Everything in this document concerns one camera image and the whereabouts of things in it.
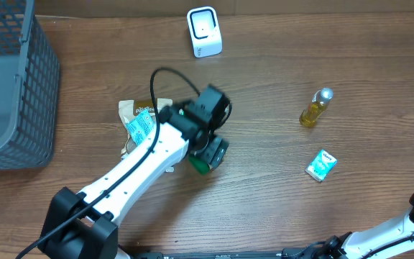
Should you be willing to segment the teal tissue pack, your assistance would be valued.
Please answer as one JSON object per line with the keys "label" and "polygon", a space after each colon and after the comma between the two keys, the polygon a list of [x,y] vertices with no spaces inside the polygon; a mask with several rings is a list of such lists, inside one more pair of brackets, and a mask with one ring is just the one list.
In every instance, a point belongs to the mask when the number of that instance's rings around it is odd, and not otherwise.
{"label": "teal tissue pack", "polygon": [[140,145],[146,139],[153,130],[155,123],[147,110],[140,112],[133,120],[125,118],[124,121],[124,126],[136,145]]}
{"label": "teal tissue pack", "polygon": [[320,150],[305,168],[305,172],[316,181],[322,182],[337,164],[337,159],[325,150]]}

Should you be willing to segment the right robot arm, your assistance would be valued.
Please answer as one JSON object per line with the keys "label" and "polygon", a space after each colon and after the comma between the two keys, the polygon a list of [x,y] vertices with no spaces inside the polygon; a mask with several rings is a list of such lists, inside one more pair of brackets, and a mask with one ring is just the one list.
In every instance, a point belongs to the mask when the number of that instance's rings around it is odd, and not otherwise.
{"label": "right robot arm", "polygon": [[410,208],[395,218],[362,232],[333,236],[312,258],[391,258],[414,250],[414,193]]}

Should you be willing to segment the snack packet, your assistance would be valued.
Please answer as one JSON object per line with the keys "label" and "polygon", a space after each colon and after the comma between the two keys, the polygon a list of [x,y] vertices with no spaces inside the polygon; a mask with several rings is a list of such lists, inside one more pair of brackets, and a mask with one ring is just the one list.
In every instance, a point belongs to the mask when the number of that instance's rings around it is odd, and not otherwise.
{"label": "snack packet", "polygon": [[[125,123],[125,118],[129,120],[133,120],[140,112],[143,112],[144,110],[147,110],[153,120],[154,128],[156,128],[156,119],[155,119],[155,108],[153,106],[152,101],[149,100],[123,100],[119,102],[119,117],[121,119],[122,124]],[[124,145],[124,147],[121,149],[121,159],[125,159],[126,156],[128,156],[133,149],[135,149],[138,145],[136,145],[133,140],[131,139],[128,131],[127,131],[127,141]]]}

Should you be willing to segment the green lid white jar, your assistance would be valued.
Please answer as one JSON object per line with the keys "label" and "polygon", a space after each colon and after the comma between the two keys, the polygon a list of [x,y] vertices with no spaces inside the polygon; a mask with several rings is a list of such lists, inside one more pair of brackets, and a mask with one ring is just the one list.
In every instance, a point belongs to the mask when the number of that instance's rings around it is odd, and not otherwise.
{"label": "green lid white jar", "polygon": [[201,175],[206,175],[212,170],[212,167],[198,156],[189,155],[188,160]]}

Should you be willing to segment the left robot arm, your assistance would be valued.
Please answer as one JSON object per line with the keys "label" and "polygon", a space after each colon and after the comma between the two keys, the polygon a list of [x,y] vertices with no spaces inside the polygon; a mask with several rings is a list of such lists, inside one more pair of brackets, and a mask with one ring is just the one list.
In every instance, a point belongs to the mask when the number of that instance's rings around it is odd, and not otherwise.
{"label": "left robot arm", "polygon": [[78,193],[58,191],[50,203],[37,248],[49,258],[129,258],[119,245],[123,219],[170,167],[190,158],[201,173],[217,168],[228,142],[215,135],[230,100],[213,86],[195,101],[165,106],[158,130],[116,167]]}

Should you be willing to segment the yellow liquid bottle silver cap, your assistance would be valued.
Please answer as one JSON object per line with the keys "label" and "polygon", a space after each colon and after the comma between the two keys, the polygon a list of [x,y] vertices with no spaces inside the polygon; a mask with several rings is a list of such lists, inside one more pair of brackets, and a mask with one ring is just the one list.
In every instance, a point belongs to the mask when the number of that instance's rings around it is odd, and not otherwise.
{"label": "yellow liquid bottle silver cap", "polygon": [[302,111],[299,118],[300,124],[304,127],[314,127],[317,119],[327,110],[333,97],[334,92],[331,88],[318,90],[308,107]]}

